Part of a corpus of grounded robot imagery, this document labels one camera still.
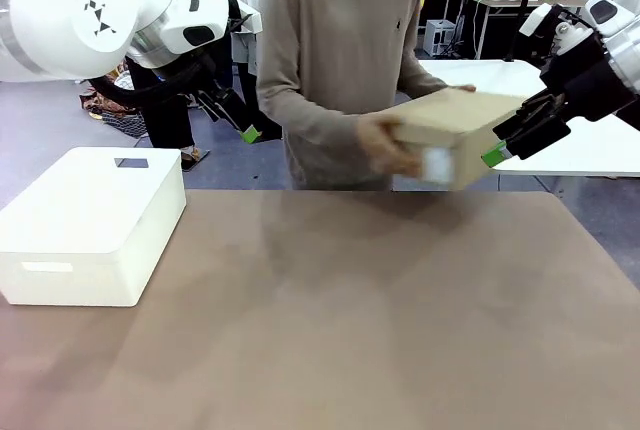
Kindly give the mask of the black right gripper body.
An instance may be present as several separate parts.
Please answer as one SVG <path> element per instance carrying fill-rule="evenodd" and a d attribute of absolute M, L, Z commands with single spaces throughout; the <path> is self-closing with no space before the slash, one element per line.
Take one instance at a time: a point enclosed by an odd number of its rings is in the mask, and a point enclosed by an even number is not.
<path fill-rule="evenodd" d="M 547 58 L 541 79 L 551 95 L 539 127 L 566 130 L 568 122 L 582 117 L 596 122 L 616 113 L 634 128 L 639 127 L 639 92 L 618 76 L 598 33 L 593 32 L 571 49 L 560 52 L 561 38 L 539 39 L 539 55 Z"/>

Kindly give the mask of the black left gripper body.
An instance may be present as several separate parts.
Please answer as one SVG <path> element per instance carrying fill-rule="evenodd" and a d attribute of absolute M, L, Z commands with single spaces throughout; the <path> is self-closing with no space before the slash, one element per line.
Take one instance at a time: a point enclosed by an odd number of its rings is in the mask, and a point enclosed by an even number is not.
<path fill-rule="evenodd" d="M 193 99 L 197 106 L 213 121 L 225 120 L 232 123 L 233 120 L 226 109 L 226 105 L 232 96 L 228 88 L 216 87 L 213 90 L 197 90 Z"/>

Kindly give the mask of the person's right hand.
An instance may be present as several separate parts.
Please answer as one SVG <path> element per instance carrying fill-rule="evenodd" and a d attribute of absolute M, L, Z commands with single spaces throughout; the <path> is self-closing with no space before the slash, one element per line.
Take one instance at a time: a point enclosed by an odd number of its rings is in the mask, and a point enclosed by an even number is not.
<path fill-rule="evenodd" d="M 385 112 L 359 115 L 356 136 L 374 171 L 384 175 L 419 177 L 421 161 L 393 139 L 402 120 Z"/>

